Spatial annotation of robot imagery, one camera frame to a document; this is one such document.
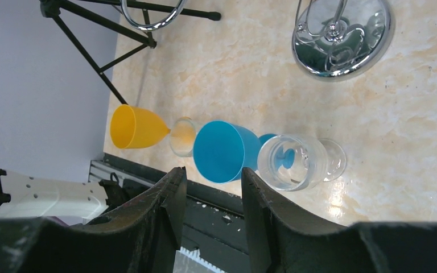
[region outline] marble surface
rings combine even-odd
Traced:
[[[129,104],[156,112],[169,126],[182,116],[223,119],[257,135],[300,132],[340,143],[348,157],[342,177],[285,193],[328,220],[437,221],[437,1],[390,3],[397,21],[391,46],[348,81],[321,82],[295,64],[297,0],[190,0],[187,8],[219,11],[222,20],[179,16],[154,32],[156,49],[114,67],[113,83]],[[151,20],[162,15],[151,12]],[[116,56],[137,45],[119,36]],[[109,118],[117,106],[111,96]],[[163,171],[186,166],[190,179],[241,195],[239,181],[207,182],[166,139],[119,150],[107,132],[104,151]]]

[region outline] yellow cup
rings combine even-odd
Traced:
[[[116,108],[110,124],[113,144],[120,149],[153,146],[169,132],[170,129],[157,114],[126,104]]]

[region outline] blue cup rim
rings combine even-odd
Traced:
[[[235,179],[235,177],[237,177],[238,176],[238,174],[240,173],[240,172],[242,172],[242,169],[243,169],[243,167],[244,167],[244,162],[245,162],[245,143],[244,143],[244,139],[243,139],[243,137],[242,137],[242,135],[240,134],[240,132],[237,130],[237,128],[235,128],[235,126],[239,126],[239,125],[235,125],[235,124],[232,124],[232,123],[230,123],[230,122],[227,122],[227,121],[222,121],[222,120],[216,120],[216,121],[210,121],[210,122],[208,122],[208,123],[206,123],[201,129],[200,129],[200,131],[199,131],[199,133],[197,134],[197,137],[195,138],[195,141],[194,141],[194,143],[193,143],[193,161],[195,162],[195,152],[196,152],[196,149],[195,149],[195,142],[197,141],[197,139],[199,138],[199,135],[200,135],[200,133],[202,132],[202,130],[203,130],[203,128],[205,128],[207,125],[209,125],[209,124],[211,124],[211,123],[225,123],[225,124],[227,124],[228,126],[230,126],[231,128],[233,128],[233,130],[235,131],[235,133],[238,135],[238,137],[240,138],[240,141],[242,142],[242,154],[243,154],[243,156],[242,156],[242,166],[238,169],[238,172],[232,177],[232,178],[230,178],[229,180],[227,180],[227,181],[224,181],[224,182],[215,182],[215,181],[212,181],[212,180],[210,180],[210,179],[208,179],[201,171],[200,171],[200,169],[199,169],[199,166],[197,166],[197,163],[195,163],[195,166],[197,167],[197,170],[198,170],[198,172],[205,178],[205,179],[207,179],[208,181],[210,181],[210,182],[212,182],[212,183],[215,183],[215,184],[224,184],[224,183],[228,183],[228,182],[231,182],[231,181],[234,181],[234,179]]]

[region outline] black metal rod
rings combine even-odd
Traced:
[[[150,24],[150,16],[148,14],[148,10],[143,9],[143,18],[145,19],[145,24]],[[151,34],[151,31],[146,33],[146,36],[148,36],[148,40],[151,42],[153,41],[153,35]]]
[[[70,39],[71,43],[75,45],[78,51],[83,55],[83,57],[88,61],[89,65],[98,73],[98,76],[105,82],[106,86],[112,91],[112,93],[116,96],[116,98],[122,103],[127,104],[125,99],[121,96],[118,90],[114,87],[112,82],[108,80],[108,78],[100,71],[100,67],[96,64],[96,62],[91,58],[91,55],[86,51],[83,45],[78,41],[76,36],[71,32],[71,30],[66,26],[63,20],[59,16],[53,17],[54,22],[63,30],[64,34]]]
[[[124,26],[121,26],[118,23],[115,23],[103,16],[100,16],[92,11],[89,11],[75,3],[72,3],[68,0],[60,1],[60,6],[69,11],[70,13],[74,13],[78,16],[81,16],[87,20],[90,20],[91,22],[95,22],[99,24],[100,26],[104,26],[106,28],[109,28],[110,30],[116,31],[119,34],[125,35],[130,39],[133,39],[135,41],[138,41],[142,44],[146,44],[147,46],[153,46],[155,47],[156,44],[150,44],[148,37],[140,35]]]
[[[81,0],[81,1],[107,4],[107,5],[115,5],[115,6],[120,5],[119,0]],[[128,3],[128,7],[132,7],[134,9],[146,9],[146,10],[160,11],[162,13],[170,13],[175,8],[175,7],[171,7],[171,6],[137,2],[137,1],[131,1],[131,0],[128,0],[127,3]],[[213,21],[218,21],[221,18],[220,13],[217,13],[214,11],[206,12],[206,11],[200,11],[200,10],[183,9],[180,14],[194,16],[194,17],[200,17],[200,18],[207,18],[207,19],[210,19]]]
[[[144,48],[146,48],[146,47],[148,47],[148,46],[145,45],[145,44],[143,44],[143,45],[140,45],[139,47],[135,48],[134,50],[131,50],[130,52],[123,54],[121,57],[116,58],[116,60],[113,60],[113,61],[111,61],[109,64],[106,64],[105,66],[103,66],[102,68],[100,68],[100,72],[105,72],[105,71],[107,71],[108,69],[110,69],[110,68],[113,67],[114,65],[118,64],[118,63],[121,62],[122,60],[124,60],[124,59],[130,57],[131,55],[137,53],[138,51],[140,51],[140,50],[142,50],[142,49],[144,49]]]

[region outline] metal ring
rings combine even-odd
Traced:
[[[135,20],[133,20],[133,18],[131,18],[130,13],[128,12],[128,4],[126,1],[127,0],[120,0],[123,15],[132,27],[137,28],[141,31],[154,31],[170,24],[181,13],[183,7],[185,6],[185,3],[187,2],[187,0],[180,0],[176,7],[172,10],[172,12],[168,14],[168,16],[154,24],[139,24]]]

